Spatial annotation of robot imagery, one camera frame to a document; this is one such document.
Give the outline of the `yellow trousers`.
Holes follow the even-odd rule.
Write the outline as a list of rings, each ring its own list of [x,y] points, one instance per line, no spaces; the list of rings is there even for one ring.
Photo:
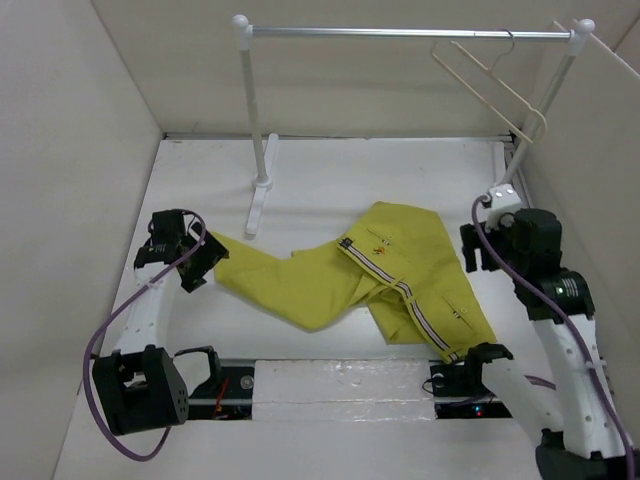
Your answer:
[[[346,232],[277,258],[221,237],[215,280],[307,331],[365,305],[389,344],[426,344],[446,363],[496,335],[438,213],[374,203]]]

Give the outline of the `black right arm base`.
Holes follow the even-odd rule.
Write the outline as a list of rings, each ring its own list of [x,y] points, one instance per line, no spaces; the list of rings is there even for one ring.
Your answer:
[[[486,387],[475,384],[462,364],[430,363],[423,390],[434,402],[438,420],[504,419],[512,415]]]

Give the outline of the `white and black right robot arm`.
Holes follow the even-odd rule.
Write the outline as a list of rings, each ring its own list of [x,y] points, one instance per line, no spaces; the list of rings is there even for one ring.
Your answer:
[[[546,210],[500,213],[461,227],[467,272],[501,270],[513,281],[549,362],[556,399],[538,391],[513,353],[498,343],[469,349],[462,381],[494,394],[534,445],[543,479],[636,479],[639,450],[618,415],[582,275],[561,264],[562,226]]]

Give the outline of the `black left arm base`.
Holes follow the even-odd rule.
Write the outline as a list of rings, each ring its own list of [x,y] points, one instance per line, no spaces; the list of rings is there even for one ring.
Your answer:
[[[178,351],[173,364],[186,384],[190,421],[252,419],[255,360],[220,359],[198,347]]]

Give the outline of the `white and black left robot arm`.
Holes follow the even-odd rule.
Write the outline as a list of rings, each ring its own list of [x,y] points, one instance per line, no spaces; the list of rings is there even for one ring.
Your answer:
[[[224,384],[212,347],[170,354],[167,336],[176,293],[205,285],[206,275],[228,258],[228,250],[188,210],[153,213],[147,231],[133,263],[141,293],[126,308],[127,321],[113,351],[92,367],[106,423],[115,436],[182,425],[195,391],[208,397]]]

